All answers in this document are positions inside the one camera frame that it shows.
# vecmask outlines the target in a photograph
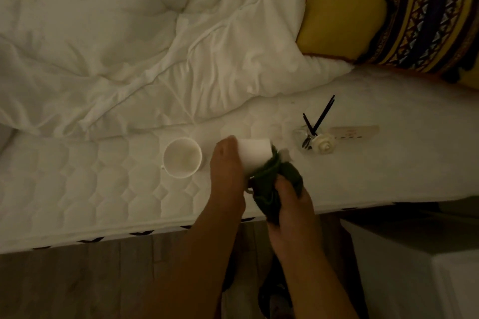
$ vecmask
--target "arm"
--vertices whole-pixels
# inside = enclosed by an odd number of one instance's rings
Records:
[[[278,176],[279,226],[268,223],[272,247],[284,270],[297,319],[357,319],[357,314],[321,249],[320,229],[308,192],[297,197]]]
[[[214,316],[245,210],[243,167],[234,137],[217,144],[210,165],[210,199],[178,243],[170,272],[155,281],[141,318]]]

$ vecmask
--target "white mug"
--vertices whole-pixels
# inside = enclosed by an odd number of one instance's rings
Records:
[[[196,141],[190,138],[173,140],[163,153],[162,168],[174,178],[188,178],[195,174],[203,162],[203,153]]]

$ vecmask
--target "person's right hand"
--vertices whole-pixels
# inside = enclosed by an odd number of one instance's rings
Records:
[[[291,183],[278,175],[274,184],[281,200],[279,226],[268,223],[274,252],[283,265],[296,265],[322,253],[320,227],[306,189],[300,197]]]

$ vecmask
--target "hand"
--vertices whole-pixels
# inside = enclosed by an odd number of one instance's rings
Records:
[[[306,189],[298,197],[282,175],[278,175],[274,187],[281,200],[279,226],[268,223],[268,232],[274,252],[286,270],[285,266],[301,265],[305,259],[322,253],[321,233]]]
[[[238,204],[245,210],[243,191],[245,177],[243,165],[238,155],[238,141],[230,136],[216,144],[210,162],[210,200],[221,205]]]

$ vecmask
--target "person's left hand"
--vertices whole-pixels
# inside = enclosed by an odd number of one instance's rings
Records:
[[[222,206],[230,204],[245,209],[245,177],[238,155],[238,141],[230,136],[216,144],[210,162],[211,197]]]

